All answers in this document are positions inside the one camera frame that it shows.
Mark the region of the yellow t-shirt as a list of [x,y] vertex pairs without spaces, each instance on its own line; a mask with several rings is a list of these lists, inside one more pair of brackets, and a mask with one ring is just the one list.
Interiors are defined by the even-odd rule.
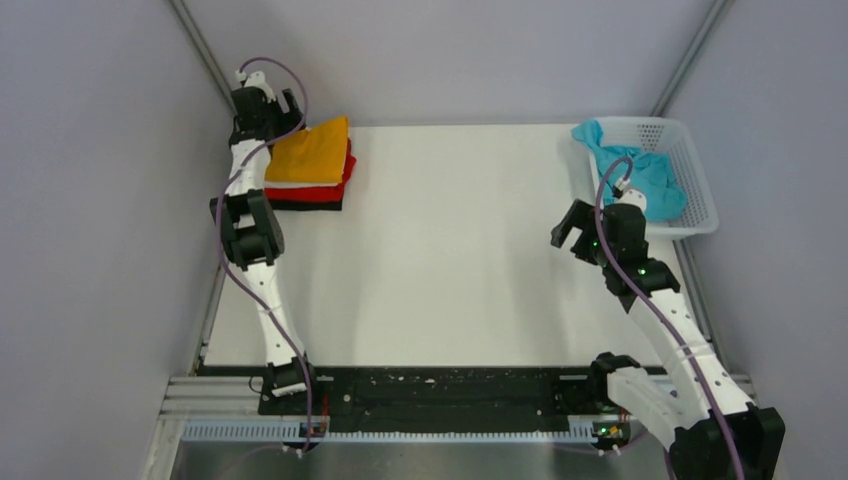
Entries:
[[265,183],[340,183],[347,158],[349,127],[349,118],[339,116],[277,142],[271,150]]

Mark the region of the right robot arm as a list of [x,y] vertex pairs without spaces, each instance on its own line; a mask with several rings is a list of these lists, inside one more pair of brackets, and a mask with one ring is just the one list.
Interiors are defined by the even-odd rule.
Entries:
[[551,231],[560,248],[572,230],[574,256],[600,268],[611,298],[653,347],[671,387],[628,355],[604,352],[590,364],[589,404],[621,407],[665,449],[678,479],[771,479],[786,426],[732,378],[700,331],[669,266],[649,254],[640,207],[572,203]]

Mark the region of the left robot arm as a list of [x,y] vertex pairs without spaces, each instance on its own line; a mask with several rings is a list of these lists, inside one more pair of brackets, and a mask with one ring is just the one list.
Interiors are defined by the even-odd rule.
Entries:
[[231,92],[232,166],[225,190],[210,201],[210,210],[222,266],[255,304],[265,350],[262,394],[283,398],[303,414],[317,407],[321,388],[291,325],[282,279],[284,237],[264,187],[274,141],[303,123],[292,93],[285,90],[283,98],[288,111],[268,87],[245,84]]

